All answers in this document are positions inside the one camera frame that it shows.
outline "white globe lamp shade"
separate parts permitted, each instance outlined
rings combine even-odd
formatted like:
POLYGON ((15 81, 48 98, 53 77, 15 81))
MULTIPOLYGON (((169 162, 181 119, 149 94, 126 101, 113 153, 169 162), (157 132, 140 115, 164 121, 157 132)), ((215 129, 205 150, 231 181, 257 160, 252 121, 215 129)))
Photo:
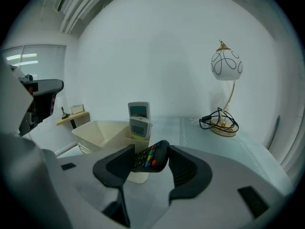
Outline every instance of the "white globe lamp shade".
POLYGON ((221 40, 211 60, 211 71, 220 81, 238 80, 243 72, 243 62, 239 55, 228 48, 221 40))

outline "remote control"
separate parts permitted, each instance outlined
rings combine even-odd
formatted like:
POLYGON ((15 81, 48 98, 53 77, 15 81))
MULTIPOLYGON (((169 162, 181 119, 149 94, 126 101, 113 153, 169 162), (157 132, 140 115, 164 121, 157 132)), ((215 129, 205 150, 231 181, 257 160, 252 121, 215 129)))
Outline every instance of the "remote control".
POLYGON ((164 169, 167 160, 169 143, 162 140, 149 148, 136 153, 134 156, 133 172, 160 172, 164 169))

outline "white device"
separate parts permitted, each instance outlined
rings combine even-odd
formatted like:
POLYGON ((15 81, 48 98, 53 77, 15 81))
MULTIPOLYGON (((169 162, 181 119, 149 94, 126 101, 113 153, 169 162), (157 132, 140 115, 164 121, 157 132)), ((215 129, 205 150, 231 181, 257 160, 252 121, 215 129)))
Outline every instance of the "white device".
POLYGON ((151 112, 149 102, 128 103, 129 128, 133 138, 148 140, 151 134, 151 112))
POLYGON ((83 104, 74 105, 74 106, 70 107, 70 113, 71 114, 77 114, 77 113, 80 113, 80 112, 83 112, 83 111, 84 111, 84 105, 83 104))
POLYGON ((128 103, 129 117, 138 116, 151 119, 151 109, 149 102, 132 102, 128 103))
POLYGON ((129 119, 131 135, 134 139, 148 140, 151 134, 151 121, 139 116, 132 116, 129 119))

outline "window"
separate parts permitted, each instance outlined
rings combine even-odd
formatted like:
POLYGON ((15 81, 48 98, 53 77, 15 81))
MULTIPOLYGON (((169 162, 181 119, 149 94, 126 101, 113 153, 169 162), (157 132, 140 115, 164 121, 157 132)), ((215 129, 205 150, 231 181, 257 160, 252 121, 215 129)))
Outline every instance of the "window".
MULTIPOLYGON (((64 79, 64 46, 33 45, 7 49, 2 52, 7 64, 18 66, 24 74, 31 74, 34 80, 64 79)), ((64 99, 64 109, 68 112, 65 89, 56 95, 64 99)), ((61 109, 55 108, 53 115, 43 120, 25 137, 30 137, 40 148, 49 149, 56 154, 76 145, 71 133, 71 125, 56 126, 61 118, 61 109)))

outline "table surface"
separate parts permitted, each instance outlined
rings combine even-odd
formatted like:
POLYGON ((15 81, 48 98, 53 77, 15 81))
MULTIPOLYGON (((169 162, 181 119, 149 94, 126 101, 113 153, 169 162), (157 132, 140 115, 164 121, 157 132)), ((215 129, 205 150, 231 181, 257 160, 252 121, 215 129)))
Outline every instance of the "table surface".
POLYGON ((61 125, 67 121, 70 121, 70 120, 74 120, 76 118, 79 118, 79 117, 82 117, 82 116, 85 116, 85 115, 88 115, 89 112, 87 111, 82 111, 82 112, 79 112, 77 114, 70 114, 68 118, 65 118, 65 119, 61 119, 61 118, 58 118, 56 120, 56 125, 61 125))
MULTIPOLYGON (((152 117, 149 145, 167 140, 171 145, 198 149, 236 160, 271 183, 282 195, 293 192, 291 181, 271 153, 256 143, 242 128, 234 137, 223 137, 199 126, 199 118, 152 117)), ((167 166, 160 173, 150 173, 143 184, 126 181, 126 206, 133 228, 153 225, 168 209, 168 195, 174 188, 167 166)))

